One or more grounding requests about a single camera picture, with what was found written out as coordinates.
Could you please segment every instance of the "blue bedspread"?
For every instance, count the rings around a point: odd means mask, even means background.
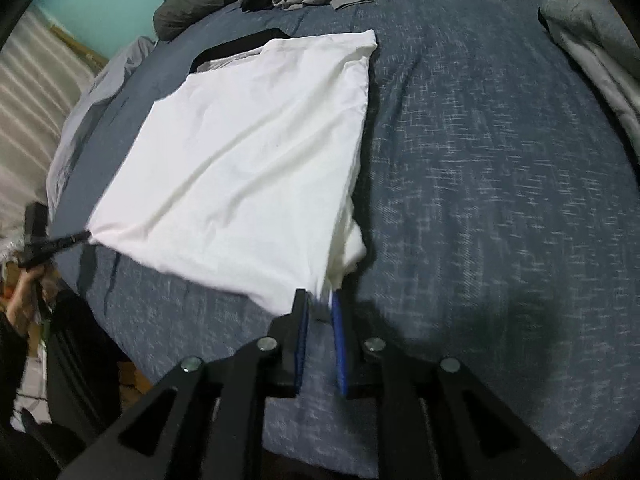
[[[202,50],[269,27],[372,28],[353,196],[368,253],[349,294],[409,352],[459,356],[575,470],[597,465],[640,422],[640,194],[607,111],[538,23],[541,1],[251,14],[232,4],[160,44],[130,78],[79,157],[53,234],[83,228],[154,100]],[[185,355],[226,356],[270,321],[246,298],[106,248],[57,261],[152,380]],[[338,396],[332,329],[319,320],[302,391],[268,404],[267,449],[374,476],[372,403]]]

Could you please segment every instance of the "white sheet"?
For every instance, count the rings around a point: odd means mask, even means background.
[[[211,62],[155,102],[88,222],[161,272],[274,314],[324,298],[364,256],[351,217],[372,30]]]

